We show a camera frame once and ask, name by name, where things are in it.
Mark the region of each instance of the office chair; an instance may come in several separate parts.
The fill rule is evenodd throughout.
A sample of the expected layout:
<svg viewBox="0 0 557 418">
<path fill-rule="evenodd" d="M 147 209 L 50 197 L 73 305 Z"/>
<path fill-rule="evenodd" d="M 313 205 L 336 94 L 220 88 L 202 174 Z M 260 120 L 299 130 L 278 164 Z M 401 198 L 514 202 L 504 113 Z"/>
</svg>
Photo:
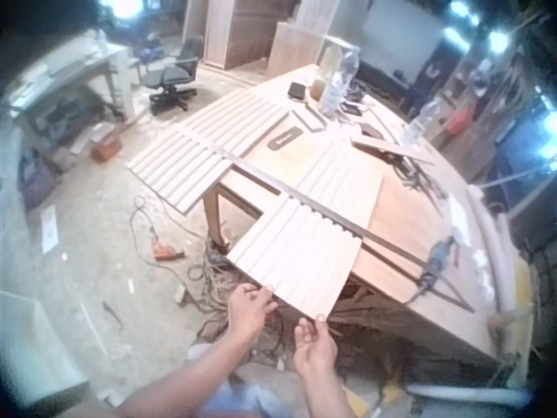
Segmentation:
<svg viewBox="0 0 557 418">
<path fill-rule="evenodd" d="M 188 110 L 185 100 L 197 95 L 198 91 L 196 89 L 179 91 L 177 85 L 188 84 L 195 80 L 202 49 L 203 37 L 189 37 L 182 45 L 182 50 L 174 65 L 164 67 L 162 70 L 148 71 L 144 75 L 142 81 L 145 87 L 154 90 L 163 89 L 162 93 L 149 96 L 153 115 L 174 106 L 181 107 L 184 111 Z"/>
</svg>

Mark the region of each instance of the person's left hand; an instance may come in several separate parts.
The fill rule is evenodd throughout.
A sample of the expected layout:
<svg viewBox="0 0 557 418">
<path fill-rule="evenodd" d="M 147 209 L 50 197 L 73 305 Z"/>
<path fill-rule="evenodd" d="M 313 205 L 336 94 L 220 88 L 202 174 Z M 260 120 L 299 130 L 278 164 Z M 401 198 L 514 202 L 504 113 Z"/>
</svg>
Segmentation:
<svg viewBox="0 0 557 418">
<path fill-rule="evenodd" d="M 247 345 L 253 344 L 265 325 L 265 316 L 278 306 L 272 301 L 270 288 L 238 285 L 228 300 L 228 334 Z"/>
</svg>

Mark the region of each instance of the hand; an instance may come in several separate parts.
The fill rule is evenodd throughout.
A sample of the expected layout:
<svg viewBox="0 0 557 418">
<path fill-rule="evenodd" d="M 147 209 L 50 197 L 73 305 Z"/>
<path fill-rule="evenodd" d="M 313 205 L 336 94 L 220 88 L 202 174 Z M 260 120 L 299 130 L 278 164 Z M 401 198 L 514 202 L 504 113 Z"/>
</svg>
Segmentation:
<svg viewBox="0 0 557 418">
<path fill-rule="evenodd" d="M 302 380 L 334 378 L 337 345 L 329 334 L 323 315 L 319 315 L 315 320 L 315 326 L 306 318 L 300 319 L 294 329 L 294 339 L 296 341 L 294 366 Z"/>
<path fill-rule="evenodd" d="M 250 346 L 261 334 L 265 316 L 279 304 L 272 301 L 272 290 L 255 285 L 238 285 L 228 300 L 228 334 Z"/>
</svg>

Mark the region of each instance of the fluorescent light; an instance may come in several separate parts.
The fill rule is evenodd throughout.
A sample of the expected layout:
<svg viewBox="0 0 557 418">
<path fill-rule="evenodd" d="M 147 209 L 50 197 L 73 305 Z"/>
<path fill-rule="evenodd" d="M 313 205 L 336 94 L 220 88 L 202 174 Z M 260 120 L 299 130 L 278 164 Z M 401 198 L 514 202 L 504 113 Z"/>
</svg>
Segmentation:
<svg viewBox="0 0 557 418">
<path fill-rule="evenodd" d="M 480 24 L 480 17 L 478 15 L 470 15 L 470 24 L 478 26 Z"/>
<path fill-rule="evenodd" d="M 557 155 L 557 145 L 549 143 L 540 149 L 540 154 L 545 159 L 551 159 Z"/>
<path fill-rule="evenodd" d="M 143 0 L 114 0 L 112 11 L 119 19 L 129 19 L 143 10 Z"/>
<path fill-rule="evenodd" d="M 508 36 L 501 32 L 491 32 L 489 34 L 489 42 L 493 52 L 500 54 L 508 46 Z"/>
<path fill-rule="evenodd" d="M 462 36 L 453 28 L 446 28 L 445 29 L 445 36 L 448 40 L 453 42 L 459 48 L 461 48 L 464 52 L 468 52 L 470 49 L 470 43 L 465 41 Z"/>
<path fill-rule="evenodd" d="M 468 13 L 470 13 L 468 6 L 462 2 L 451 2 L 451 11 L 460 17 L 466 17 L 468 16 Z"/>
<path fill-rule="evenodd" d="M 546 106 L 546 109 L 548 109 L 549 111 L 555 110 L 554 104 L 551 103 L 551 100 L 549 100 L 549 98 L 545 94 L 542 94 L 540 97 L 541 97 L 541 101 Z"/>
<path fill-rule="evenodd" d="M 543 121 L 543 127 L 552 135 L 557 136 L 557 113 L 553 111 L 549 113 Z"/>
</svg>

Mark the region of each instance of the white pipe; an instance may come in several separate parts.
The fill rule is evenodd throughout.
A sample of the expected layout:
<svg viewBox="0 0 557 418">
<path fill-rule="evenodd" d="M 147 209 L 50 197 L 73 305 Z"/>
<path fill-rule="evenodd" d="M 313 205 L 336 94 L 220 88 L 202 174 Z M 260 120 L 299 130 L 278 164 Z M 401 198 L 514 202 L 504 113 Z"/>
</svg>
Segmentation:
<svg viewBox="0 0 557 418">
<path fill-rule="evenodd" d="M 447 401 L 470 401 L 495 403 L 514 408 L 525 407 L 532 395 L 524 390 L 489 389 L 489 388 L 450 388 L 446 386 L 406 385 L 411 394 Z"/>
</svg>

